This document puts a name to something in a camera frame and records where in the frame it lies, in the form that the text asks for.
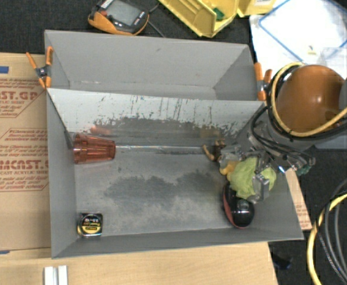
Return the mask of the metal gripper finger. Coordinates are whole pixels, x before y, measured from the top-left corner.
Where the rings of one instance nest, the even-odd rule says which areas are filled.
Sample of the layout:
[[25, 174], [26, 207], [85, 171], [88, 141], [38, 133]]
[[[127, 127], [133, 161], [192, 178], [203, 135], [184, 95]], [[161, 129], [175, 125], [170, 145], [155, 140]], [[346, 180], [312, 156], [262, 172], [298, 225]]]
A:
[[257, 173], [253, 176], [252, 185], [254, 190], [254, 195], [251, 196], [252, 203], [256, 204], [258, 202], [264, 201], [269, 196], [270, 180], [263, 176], [261, 173]]
[[240, 145], [227, 145], [221, 149], [219, 162], [239, 162], [245, 159], [245, 153]]

